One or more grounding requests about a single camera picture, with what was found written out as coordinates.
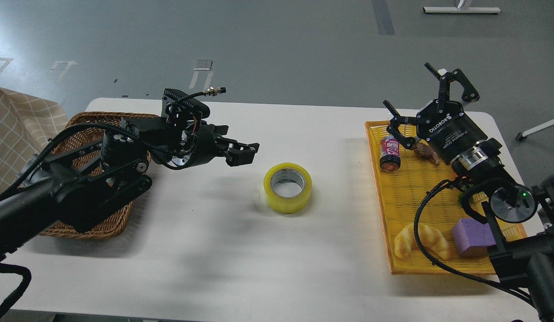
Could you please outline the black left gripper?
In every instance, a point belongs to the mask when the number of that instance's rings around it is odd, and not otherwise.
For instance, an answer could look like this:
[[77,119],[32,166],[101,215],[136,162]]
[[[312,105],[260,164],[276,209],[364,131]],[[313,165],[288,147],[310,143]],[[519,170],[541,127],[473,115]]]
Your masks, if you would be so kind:
[[191,139],[189,153],[182,157],[173,157],[171,168],[187,169],[205,165],[216,157],[225,157],[226,163],[231,167],[251,164],[259,152],[260,144],[244,144],[235,140],[227,140],[223,143],[223,136],[228,130],[229,126],[226,125],[201,125],[197,133],[189,136]]

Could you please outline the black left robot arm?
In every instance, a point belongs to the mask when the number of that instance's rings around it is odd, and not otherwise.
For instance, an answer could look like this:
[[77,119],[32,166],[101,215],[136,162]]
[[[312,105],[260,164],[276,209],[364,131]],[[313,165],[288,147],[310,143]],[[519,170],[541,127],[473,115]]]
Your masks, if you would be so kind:
[[4,263],[26,242],[57,222],[86,233],[148,191],[148,156],[172,170],[223,157],[232,167],[251,164],[259,143],[226,137],[228,126],[206,122],[211,114],[200,96],[225,93],[211,87],[187,94],[165,89],[160,116],[122,118],[119,126],[78,123],[62,130],[25,165],[0,194],[0,273],[21,283],[0,304],[0,319],[24,295],[32,274]]

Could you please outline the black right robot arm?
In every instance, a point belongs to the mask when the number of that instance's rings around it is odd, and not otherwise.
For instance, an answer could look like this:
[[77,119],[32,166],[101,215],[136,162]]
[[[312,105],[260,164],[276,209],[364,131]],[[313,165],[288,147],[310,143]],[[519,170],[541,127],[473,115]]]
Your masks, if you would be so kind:
[[[426,193],[413,220],[412,245],[433,265],[520,298],[535,308],[539,320],[554,322],[554,174],[531,188],[518,184],[500,161],[502,145],[465,113],[465,105],[480,98],[469,79],[460,69],[425,66],[439,81],[437,98],[410,117],[384,101],[393,116],[387,131],[405,149],[426,141],[456,178]],[[449,267],[422,240],[419,220],[424,207],[451,186],[461,191],[465,214],[489,224],[495,244],[488,247],[488,257],[498,282]]]

